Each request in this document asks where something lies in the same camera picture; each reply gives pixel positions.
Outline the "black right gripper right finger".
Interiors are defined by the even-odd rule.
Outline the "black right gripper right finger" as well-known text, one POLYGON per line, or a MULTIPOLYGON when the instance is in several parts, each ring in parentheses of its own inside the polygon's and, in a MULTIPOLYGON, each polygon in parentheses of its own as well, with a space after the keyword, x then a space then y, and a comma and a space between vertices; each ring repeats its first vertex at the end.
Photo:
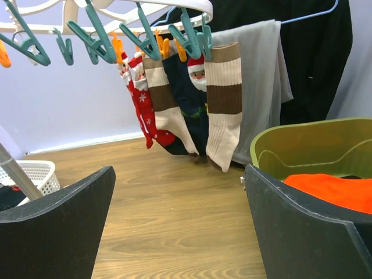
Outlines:
POLYGON ((322 201, 251 164, 244 179, 267 278, 371 278, 371 215, 322 201))

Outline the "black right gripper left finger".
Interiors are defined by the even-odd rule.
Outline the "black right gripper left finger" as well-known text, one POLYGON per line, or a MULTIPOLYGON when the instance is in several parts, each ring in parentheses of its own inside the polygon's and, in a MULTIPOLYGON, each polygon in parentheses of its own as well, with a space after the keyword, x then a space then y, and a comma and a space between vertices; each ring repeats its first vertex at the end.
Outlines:
POLYGON ((1 278, 91 278, 116 174, 106 166, 1 212, 1 278))

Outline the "teal clothes peg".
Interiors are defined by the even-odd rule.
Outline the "teal clothes peg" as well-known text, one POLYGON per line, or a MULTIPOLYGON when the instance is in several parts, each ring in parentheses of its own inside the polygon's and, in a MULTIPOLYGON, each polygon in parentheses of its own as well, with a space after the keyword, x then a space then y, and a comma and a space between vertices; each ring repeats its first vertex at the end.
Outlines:
POLYGON ((201 23, 202 31, 197 32, 192 25, 186 8, 181 8, 180 16, 183 24, 184 33, 182 33, 174 24, 169 24, 168 30, 174 39, 185 49, 186 53, 193 59, 199 59, 205 56, 207 60, 211 60, 212 47, 212 32, 207 25, 209 16, 207 13, 202 13, 201 23))

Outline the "white round sock hanger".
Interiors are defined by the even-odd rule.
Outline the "white round sock hanger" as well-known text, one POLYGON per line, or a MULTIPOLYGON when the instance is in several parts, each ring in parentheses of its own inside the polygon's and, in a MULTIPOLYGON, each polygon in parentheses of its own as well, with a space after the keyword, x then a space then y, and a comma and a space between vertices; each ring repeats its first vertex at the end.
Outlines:
POLYGON ((140 50, 153 60, 161 58, 155 40, 156 34, 170 33, 169 24, 174 24, 184 33, 180 16, 186 8, 193 28, 202 31, 201 15, 207 13, 208 23, 213 19, 210 1, 136 1, 129 12, 112 12, 108 7, 112 1, 45 1, 36 6, 19 7, 16 1, 5 1, 9 22, 1 23, 1 64, 10 66, 5 46, 8 45, 34 64, 49 66, 51 60, 37 39, 38 34, 52 34, 58 48, 69 66, 74 63, 72 43, 63 35, 76 35, 85 45, 91 62, 99 59, 113 64, 119 61, 119 43, 109 36, 125 35, 140 50), (57 4, 62 4, 61 25, 28 24, 24 17, 40 14, 57 4))

